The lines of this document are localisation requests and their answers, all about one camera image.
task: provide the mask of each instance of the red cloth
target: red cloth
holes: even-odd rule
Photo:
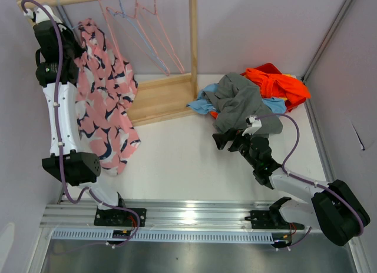
[[[310,98],[307,87],[296,78],[281,74],[267,74],[253,68],[246,69],[242,75],[260,87],[262,98],[273,96],[287,98],[285,102],[287,110],[292,110],[305,102],[306,98]]]

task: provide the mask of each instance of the white table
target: white table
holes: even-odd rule
[[[200,88],[218,82],[222,75],[199,75]],[[137,76],[137,81],[156,78]],[[325,180],[315,140],[304,105],[290,114],[299,125],[301,139],[287,167],[307,177]],[[296,130],[286,118],[283,132],[270,135],[274,159],[282,163],[296,140]],[[259,185],[253,168],[238,152],[218,151],[212,138],[216,132],[210,115],[137,126],[141,144],[124,172],[101,176],[127,199],[168,199],[200,201],[275,201],[286,195]],[[70,188],[72,195],[78,194]]]

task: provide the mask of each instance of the pile of clothes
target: pile of clothes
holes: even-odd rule
[[[229,73],[218,84],[206,86],[197,100],[187,106],[200,114],[215,117],[213,126],[219,133],[230,128],[246,129],[246,118],[291,111],[310,98],[307,87],[291,76],[271,74],[258,69],[245,73]],[[262,128],[256,134],[279,134],[283,125],[277,116],[261,119]]]

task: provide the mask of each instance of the gray cloth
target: gray cloth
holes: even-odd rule
[[[213,126],[220,133],[230,128],[246,129],[246,118],[250,115],[271,114],[271,109],[262,102],[259,87],[249,79],[229,73],[222,77],[216,92],[203,92],[203,98],[208,99],[220,111]],[[256,134],[279,134],[283,125],[277,116],[261,119],[262,127]]]

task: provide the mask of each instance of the patterned fabric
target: patterned fabric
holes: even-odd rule
[[[127,116],[137,91],[131,64],[123,64],[114,46],[91,19],[79,28],[86,51],[75,60],[79,67],[76,113],[86,140],[110,175],[120,174],[140,139]]]

